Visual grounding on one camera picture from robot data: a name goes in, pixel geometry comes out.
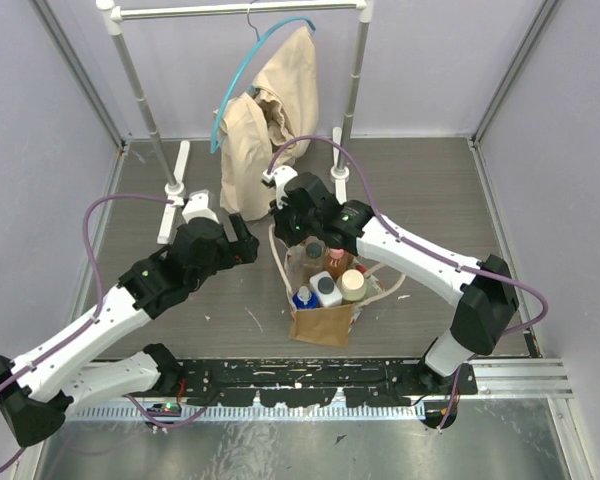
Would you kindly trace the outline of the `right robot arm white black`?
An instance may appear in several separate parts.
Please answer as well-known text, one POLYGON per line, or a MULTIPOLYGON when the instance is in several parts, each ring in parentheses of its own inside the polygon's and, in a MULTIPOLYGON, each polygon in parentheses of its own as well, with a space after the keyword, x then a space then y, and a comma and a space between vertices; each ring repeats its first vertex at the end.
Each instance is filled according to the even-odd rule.
POLYGON ((456 370, 472 356, 493 352, 518 310, 507 263, 463 256, 401 228, 358 200, 338 201, 323 181, 283 166, 264 172, 262 183, 274 190, 270 203, 274 234, 287 246, 316 237, 327 246, 382 263, 438 294, 455 313, 450 327, 421 357, 418 380, 439 394, 456 370))

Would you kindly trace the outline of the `canvas tote bag with handles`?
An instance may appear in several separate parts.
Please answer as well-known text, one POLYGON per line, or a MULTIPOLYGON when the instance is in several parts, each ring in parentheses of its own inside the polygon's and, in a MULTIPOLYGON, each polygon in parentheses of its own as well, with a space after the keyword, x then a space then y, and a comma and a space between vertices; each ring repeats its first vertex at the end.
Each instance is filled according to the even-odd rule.
POLYGON ((347 346, 362 312, 396 293, 406 279, 401 274, 387 287, 377 277, 383 264, 367 267, 349 254, 331 267, 332 251, 312 238, 280 252, 273 227, 268 228, 268 241, 289 303, 289 337, 296 341, 347 346))

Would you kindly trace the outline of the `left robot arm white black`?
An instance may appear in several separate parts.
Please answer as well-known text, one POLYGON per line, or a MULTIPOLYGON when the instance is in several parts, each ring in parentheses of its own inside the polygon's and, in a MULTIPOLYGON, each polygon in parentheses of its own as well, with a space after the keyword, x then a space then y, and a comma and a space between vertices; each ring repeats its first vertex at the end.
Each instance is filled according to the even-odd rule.
POLYGON ((229 217, 230 240, 217 220, 196 217, 174 241, 135 262, 101 304, 39 347, 14 359, 0 355, 0 412, 23 448, 53 435, 66 419, 110 398, 136 392, 168 396, 181 367, 161 343, 87 371, 85 366, 129 333, 198 291, 211 276, 258 256, 259 241, 239 214, 229 217))

